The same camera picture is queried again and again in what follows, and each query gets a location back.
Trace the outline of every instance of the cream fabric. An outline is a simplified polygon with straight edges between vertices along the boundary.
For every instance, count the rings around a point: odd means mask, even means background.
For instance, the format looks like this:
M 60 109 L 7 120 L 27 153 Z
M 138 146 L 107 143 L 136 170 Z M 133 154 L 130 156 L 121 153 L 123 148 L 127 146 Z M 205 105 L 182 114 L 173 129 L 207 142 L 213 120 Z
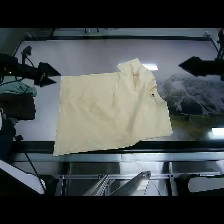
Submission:
M 63 78 L 54 155 L 123 148 L 172 134 L 151 71 L 138 59 L 118 68 Z

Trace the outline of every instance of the shirt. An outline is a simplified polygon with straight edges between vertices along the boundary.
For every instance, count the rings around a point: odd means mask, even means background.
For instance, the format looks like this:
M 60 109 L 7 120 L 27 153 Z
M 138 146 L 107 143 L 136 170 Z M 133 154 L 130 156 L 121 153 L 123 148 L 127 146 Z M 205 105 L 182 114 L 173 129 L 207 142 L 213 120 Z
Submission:
M 138 59 L 118 68 L 63 78 L 54 155 L 124 148 L 172 134 L 152 72 Z

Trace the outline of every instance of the gray cloth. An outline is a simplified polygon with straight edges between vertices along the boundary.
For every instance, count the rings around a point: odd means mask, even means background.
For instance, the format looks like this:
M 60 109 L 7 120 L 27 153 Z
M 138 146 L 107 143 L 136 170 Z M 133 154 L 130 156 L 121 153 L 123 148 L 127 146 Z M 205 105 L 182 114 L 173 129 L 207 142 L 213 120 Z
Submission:
M 23 93 L 27 93 L 27 94 L 31 94 L 32 96 L 36 96 L 37 95 L 37 90 L 35 87 L 30 87 L 27 84 L 23 83 L 23 82 L 12 82 L 15 81 L 15 77 L 14 76 L 5 76 L 3 82 L 0 84 L 0 94 L 2 93 L 12 93 L 12 94 L 23 94 Z

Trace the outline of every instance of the pile of clothes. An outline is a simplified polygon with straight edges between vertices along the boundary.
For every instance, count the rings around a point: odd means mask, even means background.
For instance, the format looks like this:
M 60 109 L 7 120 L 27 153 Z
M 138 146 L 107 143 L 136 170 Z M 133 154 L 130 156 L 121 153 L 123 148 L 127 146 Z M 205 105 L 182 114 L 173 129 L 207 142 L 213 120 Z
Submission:
M 0 84 L 0 159 L 6 160 L 19 120 L 35 119 L 35 87 L 6 76 Z

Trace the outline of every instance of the black border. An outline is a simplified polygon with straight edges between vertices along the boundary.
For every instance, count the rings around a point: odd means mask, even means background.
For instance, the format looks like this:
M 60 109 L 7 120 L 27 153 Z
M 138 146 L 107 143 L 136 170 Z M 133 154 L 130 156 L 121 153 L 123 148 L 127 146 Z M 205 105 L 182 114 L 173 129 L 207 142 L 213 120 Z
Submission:
M 145 39 L 145 40 L 192 40 L 211 41 L 218 51 L 211 37 L 186 37 L 186 36 L 59 36 L 59 37 L 25 37 L 18 44 L 14 55 L 23 41 L 48 41 L 48 40 L 100 40 L 100 39 Z M 52 154 L 54 141 L 23 141 L 23 147 L 12 144 L 12 153 L 44 153 Z M 109 149 L 79 154 L 120 154 L 120 153 L 186 153 L 186 152 L 224 152 L 223 140 L 209 141 L 140 141 L 134 146 L 124 149 Z

